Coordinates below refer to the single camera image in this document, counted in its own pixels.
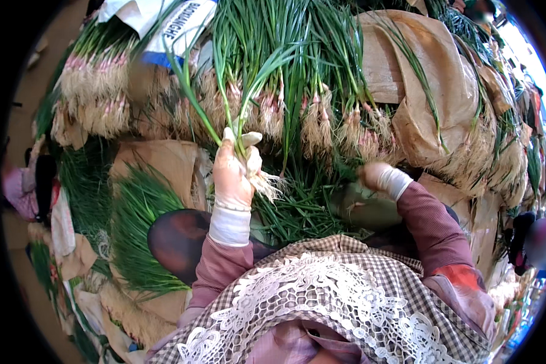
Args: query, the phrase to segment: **scallion bunch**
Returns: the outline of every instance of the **scallion bunch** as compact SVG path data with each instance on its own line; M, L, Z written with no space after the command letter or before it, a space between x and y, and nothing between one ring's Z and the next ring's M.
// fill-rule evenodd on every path
M140 292L140 300L171 291L190 289L152 256L148 229L168 211L181 210L182 202L167 179L150 165L127 165L128 175L115 181L112 202L112 264L125 286Z

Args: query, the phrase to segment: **floor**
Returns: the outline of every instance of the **floor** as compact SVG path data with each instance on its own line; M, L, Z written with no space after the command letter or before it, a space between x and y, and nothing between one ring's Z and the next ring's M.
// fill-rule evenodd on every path
M79 32L87 2L73 1L61 10L45 33L47 48L41 53L36 66L28 70L20 82L15 101L22 103L22 107L13 107L8 122L8 156L15 165L24 166L24 151L32 146L31 120L63 51ZM75 345L63 335L51 302L40 286L24 251L29 241L28 224L15 213L9 212L4 213L3 222L12 265L19 284L28 297L29 308L36 324L63 363L84 363Z

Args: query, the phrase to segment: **pink shirt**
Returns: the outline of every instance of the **pink shirt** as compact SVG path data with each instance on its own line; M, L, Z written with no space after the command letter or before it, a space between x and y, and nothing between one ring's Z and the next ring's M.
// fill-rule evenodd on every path
M6 177L2 179L2 193L8 202L26 221L34 221L38 214L38 202L34 192L34 184L25 186L23 176L29 172L28 168L13 168ZM53 180L51 194L51 207L59 197L60 184Z

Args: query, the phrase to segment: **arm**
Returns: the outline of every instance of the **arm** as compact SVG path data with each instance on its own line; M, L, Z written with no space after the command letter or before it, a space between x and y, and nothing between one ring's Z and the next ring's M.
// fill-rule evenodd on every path
M387 192L415 238L429 287L463 321L493 340L495 310L481 273L473 266L467 239L445 206L406 173L387 164L368 164L363 183Z
M261 135L256 134L250 135L253 144L261 141ZM244 175L246 169L234 156L233 141L232 130L225 128L213 166L215 203L210 229L196 266L192 298L178 327L195 319L228 285L253 268L253 245L248 236L254 187ZM248 160L261 167L261 158L254 146L248 149Z
M444 204L423 186L386 163L367 164L359 175L368 188L384 191L396 201L398 214L415 238L426 277L443 266L473 267L463 230L447 213Z
M196 266L197 281L192 284L188 308L205 308L235 279L253 268L253 247L249 242L234 248L206 236L200 262Z
M415 238L427 277L448 265L473 267L469 243L444 204L417 182L411 182L396 204L398 214Z

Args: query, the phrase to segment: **gingham fabric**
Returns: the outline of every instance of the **gingham fabric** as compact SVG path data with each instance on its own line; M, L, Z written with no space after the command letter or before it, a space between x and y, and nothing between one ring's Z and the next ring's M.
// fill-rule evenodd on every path
M447 355L450 355L454 360L479 363L488 357L490 343L473 331L449 306L422 284L420 281L422 268L419 261L387 251L369 248L365 244L344 235L290 244L259 261L255 264L254 269L251 269L239 279L255 274L257 268L272 266L273 262L282 260L285 256L297 257L302 253L322 256L329 251L333 252L335 258L341 263L356 264L362 269L371 271L376 278L376 284L384 288L387 296L406 299L408 303L404 307L404 311L408 316L414 313L426 316L433 325L438 327L440 344L447 348ZM233 299L238 295L237 292L234 292L234 288L237 286L239 279L227 287L195 321L177 330L174 338L150 358L150 362L183 362L177 344L186 343L190 333L195 328L210 327L214 323L214 320L210 317L211 314L232 306ZM248 346L246 352L240 356L240 361L245 361L252 345L270 328L280 322L296 319L325 324L350 342L355 342L369 359L377 363L386 362L385 359L378 357L362 340L355 337L350 331L345 330L338 322L316 312L301 311L292 311L267 322L260 332L252 338L252 343Z

